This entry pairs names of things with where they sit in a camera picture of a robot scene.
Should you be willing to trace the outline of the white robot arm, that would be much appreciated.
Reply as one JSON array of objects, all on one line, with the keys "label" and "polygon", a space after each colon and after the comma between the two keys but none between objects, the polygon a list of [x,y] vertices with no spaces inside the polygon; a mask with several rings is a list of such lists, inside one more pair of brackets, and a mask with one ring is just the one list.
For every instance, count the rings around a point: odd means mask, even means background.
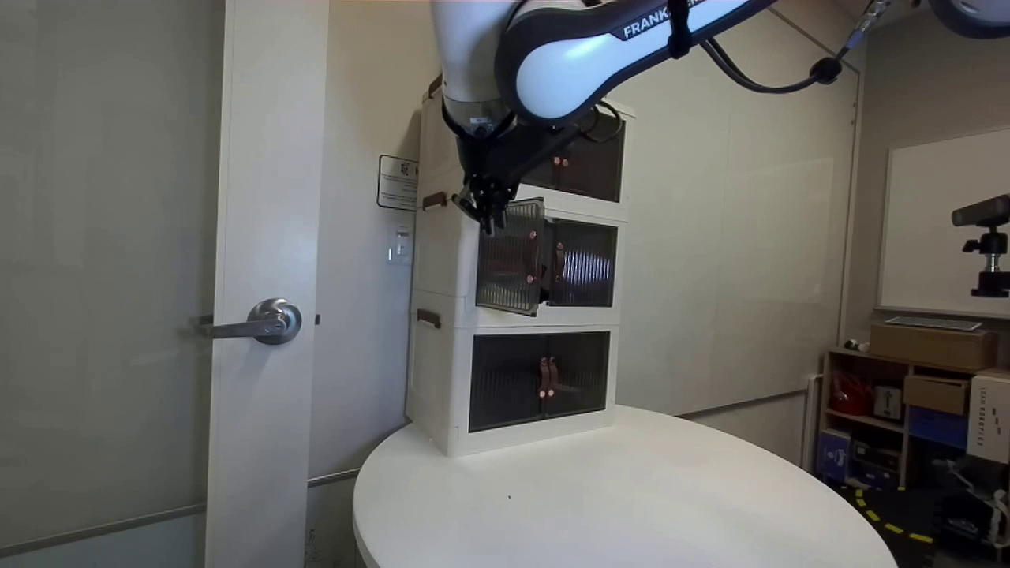
[{"label": "white robot arm", "polygon": [[791,96],[830,87],[842,59],[890,12],[869,0],[846,43],[806,78],[755,82],[715,40],[773,0],[430,0],[438,51],[442,116],[458,139],[465,191],[458,208],[492,231],[521,179],[604,99],[638,72],[701,48],[736,87]]}]

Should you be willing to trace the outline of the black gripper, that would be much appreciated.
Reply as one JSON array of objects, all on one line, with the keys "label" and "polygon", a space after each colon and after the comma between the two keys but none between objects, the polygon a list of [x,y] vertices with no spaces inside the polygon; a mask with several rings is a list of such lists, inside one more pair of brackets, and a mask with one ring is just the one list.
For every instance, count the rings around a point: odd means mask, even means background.
[{"label": "black gripper", "polygon": [[451,113],[444,113],[444,124],[455,132],[465,168],[465,191],[455,196],[455,204],[473,219],[483,235],[503,229],[521,179],[579,132],[579,119],[546,124],[518,113],[475,132],[458,125]]}]

